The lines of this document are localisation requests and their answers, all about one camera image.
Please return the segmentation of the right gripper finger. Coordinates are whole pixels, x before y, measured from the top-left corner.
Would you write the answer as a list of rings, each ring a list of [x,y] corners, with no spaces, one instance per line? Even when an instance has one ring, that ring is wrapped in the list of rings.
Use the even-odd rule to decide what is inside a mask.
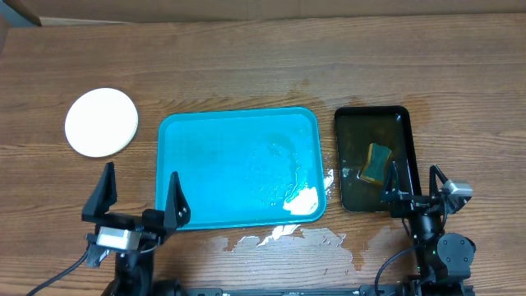
[[[432,165],[429,170],[429,195],[435,196],[438,194],[439,188],[437,181],[445,184],[448,180],[436,164]]]
[[[387,172],[385,184],[381,193],[381,201],[397,201],[399,199],[399,173],[397,164],[393,161]]]

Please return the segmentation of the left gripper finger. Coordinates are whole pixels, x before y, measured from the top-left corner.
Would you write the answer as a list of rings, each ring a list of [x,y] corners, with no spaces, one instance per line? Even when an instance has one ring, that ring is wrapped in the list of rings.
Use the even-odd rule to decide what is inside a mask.
[[[114,162],[108,162],[94,191],[85,203],[81,217],[83,220],[93,220],[103,217],[110,206],[117,201]]]
[[[167,230],[176,230],[188,224],[191,210],[183,194],[182,186],[177,172],[170,176],[167,201],[164,209],[164,227]]]

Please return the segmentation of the green yellow sponge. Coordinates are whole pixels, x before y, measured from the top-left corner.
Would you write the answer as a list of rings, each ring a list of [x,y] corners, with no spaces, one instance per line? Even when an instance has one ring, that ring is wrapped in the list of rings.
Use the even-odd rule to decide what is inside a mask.
[[[358,177],[365,182],[381,185],[384,182],[385,167],[391,154],[392,150],[389,147],[371,143],[368,146],[367,161]]]

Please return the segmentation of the white plate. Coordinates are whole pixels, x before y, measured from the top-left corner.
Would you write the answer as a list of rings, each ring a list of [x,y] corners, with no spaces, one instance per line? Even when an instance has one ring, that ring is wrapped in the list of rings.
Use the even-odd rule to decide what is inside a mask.
[[[98,88],[73,103],[64,131],[74,151],[102,158],[126,147],[136,135],[138,124],[138,111],[128,95],[114,88]]]

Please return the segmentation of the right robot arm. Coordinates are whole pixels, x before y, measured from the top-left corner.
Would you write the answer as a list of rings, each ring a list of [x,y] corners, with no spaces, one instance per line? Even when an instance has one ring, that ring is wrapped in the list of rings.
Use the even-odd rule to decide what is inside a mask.
[[[414,195],[400,189],[398,167],[391,164],[381,194],[390,215],[400,218],[412,246],[396,253],[377,271],[375,295],[473,295],[464,281],[471,276],[475,243],[457,233],[447,233],[449,216],[460,211],[473,197],[466,182],[447,178],[438,166],[430,167],[429,193]],[[379,285],[380,277],[397,259],[413,253],[418,273],[406,275],[400,284]]]

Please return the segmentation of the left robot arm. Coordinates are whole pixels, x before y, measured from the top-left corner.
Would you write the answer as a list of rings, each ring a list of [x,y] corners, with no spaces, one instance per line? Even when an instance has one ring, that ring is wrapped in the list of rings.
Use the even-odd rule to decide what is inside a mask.
[[[155,249],[191,218],[178,174],[170,176],[163,210],[146,209],[140,216],[114,213],[110,206],[117,197],[114,163],[108,162],[81,212],[83,221],[95,225],[95,231],[86,235],[85,264],[98,268],[106,256],[115,254],[114,278],[103,294],[185,295],[179,280],[154,279]]]

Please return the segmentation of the black water tray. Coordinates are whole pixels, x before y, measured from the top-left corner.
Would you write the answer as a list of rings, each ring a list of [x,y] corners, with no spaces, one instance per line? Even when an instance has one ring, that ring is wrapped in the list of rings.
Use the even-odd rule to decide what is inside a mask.
[[[381,192],[390,164],[398,167],[400,189],[422,193],[408,110],[400,105],[344,107],[335,112],[335,135],[339,161],[342,207],[349,212],[385,211]],[[361,180],[358,175],[367,161],[368,146],[376,143],[392,150],[385,167],[384,182]]]

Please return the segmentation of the teal plastic tray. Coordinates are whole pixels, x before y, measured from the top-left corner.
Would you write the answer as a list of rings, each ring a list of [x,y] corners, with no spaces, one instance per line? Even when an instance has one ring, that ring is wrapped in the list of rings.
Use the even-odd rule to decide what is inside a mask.
[[[327,207],[318,122],[304,107],[170,115],[156,164],[155,207],[177,173],[186,230],[304,224]]]

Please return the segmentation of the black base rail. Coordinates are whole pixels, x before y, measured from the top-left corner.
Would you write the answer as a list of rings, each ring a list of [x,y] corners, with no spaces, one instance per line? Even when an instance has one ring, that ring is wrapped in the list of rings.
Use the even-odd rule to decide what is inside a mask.
[[[475,296],[473,286],[461,284],[431,285],[424,284],[363,284],[349,289],[239,289],[222,290],[219,288],[184,289],[177,283],[174,289],[158,289],[151,295],[168,296]]]

